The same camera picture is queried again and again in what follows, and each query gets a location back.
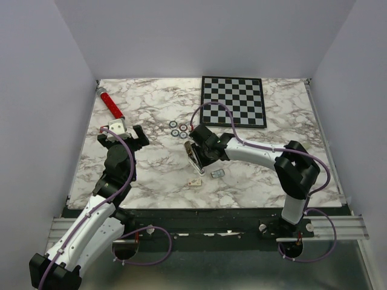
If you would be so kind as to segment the white stapler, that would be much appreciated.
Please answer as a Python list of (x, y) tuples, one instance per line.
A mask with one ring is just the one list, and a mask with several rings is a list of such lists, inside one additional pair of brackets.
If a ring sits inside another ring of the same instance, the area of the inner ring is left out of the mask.
[(205, 171), (204, 171), (203, 167), (200, 165), (199, 160), (198, 160), (198, 158), (197, 158), (197, 156), (192, 148), (190, 141), (186, 141), (184, 143), (184, 149), (186, 151), (186, 154), (187, 154), (187, 157), (188, 157), (188, 160), (189, 160), (191, 166), (196, 170), (196, 172), (200, 176), (204, 176)]

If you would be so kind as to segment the staple tray with staples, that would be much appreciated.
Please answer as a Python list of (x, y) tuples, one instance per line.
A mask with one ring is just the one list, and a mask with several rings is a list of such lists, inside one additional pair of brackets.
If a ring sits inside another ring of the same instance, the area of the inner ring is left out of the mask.
[(210, 173), (213, 179), (222, 178), (225, 176), (225, 171), (223, 169), (214, 170)]

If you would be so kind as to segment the white staple box sleeve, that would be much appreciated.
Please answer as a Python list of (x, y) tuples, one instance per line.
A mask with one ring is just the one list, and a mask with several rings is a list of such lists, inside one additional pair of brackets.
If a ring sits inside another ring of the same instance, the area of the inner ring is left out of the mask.
[(188, 180), (187, 184), (189, 187), (199, 187), (202, 185), (202, 180), (201, 178), (193, 178)]

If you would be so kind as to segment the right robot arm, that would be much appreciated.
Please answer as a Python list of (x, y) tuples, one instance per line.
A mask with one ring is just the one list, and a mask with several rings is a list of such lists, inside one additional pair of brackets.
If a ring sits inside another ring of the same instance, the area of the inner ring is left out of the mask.
[(277, 148), (262, 143), (240, 140), (236, 134), (217, 136), (205, 125), (197, 126), (184, 143), (188, 159), (200, 174), (216, 161), (243, 161), (276, 172), (286, 194), (279, 232), (287, 237), (300, 230), (300, 220), (308, 194), (320, 174), (320, 167), (297, 141)]

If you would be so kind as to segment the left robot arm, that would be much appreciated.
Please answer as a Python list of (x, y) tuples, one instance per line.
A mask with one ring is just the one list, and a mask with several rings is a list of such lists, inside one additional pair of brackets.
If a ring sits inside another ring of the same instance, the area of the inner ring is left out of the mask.
[(97, 137), (108, 150), (105, 169), (81, 214), (52, 248), (31, 258), (34, 288), (79, 289), (88, 268), (114, 239), (133, 234), (134, 224), (119, 205), (137, 179), (135, 152), (149, 145), (149, 140), (140, 125), (133, 127), (136, 137), (120, 126), (120, 120), (114, 120)]

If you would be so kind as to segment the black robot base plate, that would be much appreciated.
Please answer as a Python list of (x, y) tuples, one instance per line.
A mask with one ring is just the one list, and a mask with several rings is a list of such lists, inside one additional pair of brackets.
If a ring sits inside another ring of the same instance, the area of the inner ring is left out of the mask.
[(136, 251), (276, 251), (299, 253), (307, 241), (348, 239), (356, 218), (347, 208), (311, 211), (297, 225), (285, 225), (279, 208), (121, 209), (119, 224), (129, 237), (108, 243), (119, 256)]

